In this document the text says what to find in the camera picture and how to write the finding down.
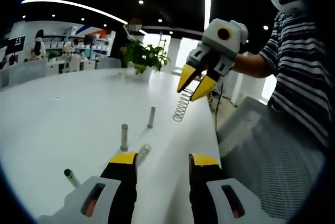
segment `white tabletop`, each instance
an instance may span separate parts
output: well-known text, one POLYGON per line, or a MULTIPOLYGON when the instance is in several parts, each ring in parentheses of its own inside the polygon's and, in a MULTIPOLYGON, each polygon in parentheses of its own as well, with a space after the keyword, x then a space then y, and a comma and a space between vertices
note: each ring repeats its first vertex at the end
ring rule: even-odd
POLYGON ((121 124, 128 124, 129 151, 151 146, 138 169, 132 222, 193 223, 188 154, 207 153, 219 162, 208 103, 205 98, 190 103, 183 121, 175 122, 178 76, 152 73, 149 83, 141 83, 119 72, 54 75, 0 92, 0 161, 32 216, 51 215, 63 206, 73 190, 64 169, 81 182, 100 176, 119 150, 121 124), (154 124, 147 129, 152 106, 154 124))

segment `metal peg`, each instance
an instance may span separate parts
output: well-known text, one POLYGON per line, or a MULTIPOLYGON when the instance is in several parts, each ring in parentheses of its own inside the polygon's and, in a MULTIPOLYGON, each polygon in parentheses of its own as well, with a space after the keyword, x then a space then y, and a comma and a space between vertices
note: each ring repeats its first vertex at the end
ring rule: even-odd
POLYGON ((152 128, 152 126, 153 126, 153 118, 155 116, 155 111, 156 111, 156 108, 155 107, 151 107, 150 117, 149 117, 149 123, 147 125, 148 128, 152 128))
POLYGON ((74 173, 70 169, 65 169, 64 175, 75 188, 80 186, 79 180, 74 176, 74 173))
POLYGON ((127 124, 122 124, 120 150, 123 151, 123 152, 128 151, 127 140, 128 140, 128 125, 127 124))

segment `black ceiling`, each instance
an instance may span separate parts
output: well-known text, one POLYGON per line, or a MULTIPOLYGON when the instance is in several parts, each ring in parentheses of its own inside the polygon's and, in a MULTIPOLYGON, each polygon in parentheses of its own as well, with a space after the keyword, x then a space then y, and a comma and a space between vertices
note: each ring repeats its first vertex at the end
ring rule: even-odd
MULTIPOLYGON (((82 8, 54 3, 31 3, 20 5, 22 0, 7 0, 6 13, 7 29, 11 23, 27 16, 27 20, 65 20, 82 23, 85 17, 88 25, 102 27, 107 24, 109 29, 120 26, 119 22, 98 13, 82 8)), ((144 15, 144 26, 167 26, 203 31, 204 28, 204 0, 64 0, 90 7, 94 7, 115 15, 123 20, 129 20, 136 12, 144 15)), ((242 50, 257 53, 268 40, 276 9, 270 0, 212 0, 210 19, 236 20, 244 23, 249 30, 249 43, 242 50), (269 30, 264 31, 263 26, 268 25, 269 30)), ((174 37, 185 36, 174 33, 174 37)))

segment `gripper sensor window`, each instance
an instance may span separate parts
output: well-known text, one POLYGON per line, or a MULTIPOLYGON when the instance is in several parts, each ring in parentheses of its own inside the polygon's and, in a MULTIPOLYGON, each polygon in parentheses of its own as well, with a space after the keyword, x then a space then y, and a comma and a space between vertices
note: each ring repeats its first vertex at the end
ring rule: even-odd
POLYGON ((218 37, 221 39, 221 40, 228 40, 230 38, 230 33, 228 31, 228 29, 219 29, 218 30, 218 37))

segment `green leaves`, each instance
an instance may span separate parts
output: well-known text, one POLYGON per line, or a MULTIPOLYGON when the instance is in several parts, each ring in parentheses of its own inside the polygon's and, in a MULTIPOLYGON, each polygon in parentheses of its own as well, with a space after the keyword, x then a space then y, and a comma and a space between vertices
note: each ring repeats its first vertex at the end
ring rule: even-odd
POLYGON ((163 47, 154 47, 151 44, 144 46, 139 40, 131 42, 126 49, 127 51, 123 60, 127 65, 129 62, 135 64, 136 74, 142 74, 146 70, 146 66, 160 71, 163 65, 171 62, 166 56, 166 51, 164 51, 163 47))

